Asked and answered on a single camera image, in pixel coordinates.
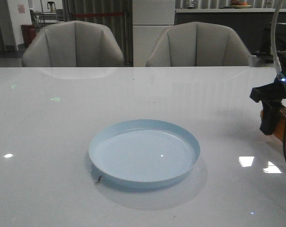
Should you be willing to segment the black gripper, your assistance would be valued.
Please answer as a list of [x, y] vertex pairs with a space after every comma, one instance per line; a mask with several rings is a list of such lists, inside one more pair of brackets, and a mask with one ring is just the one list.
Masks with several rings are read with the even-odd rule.
[[263, 112], [260, 130], [265, 135], [273, 134], [280, 119], [281, 103], [273, 100], [286, 99], [286, 51], [279, 51], [277, 55], [280, 59], [283, 76], [276, 76], [271, 84], [253, 87], [250, 93], [250, 98], [253, 101], [262, 101]]

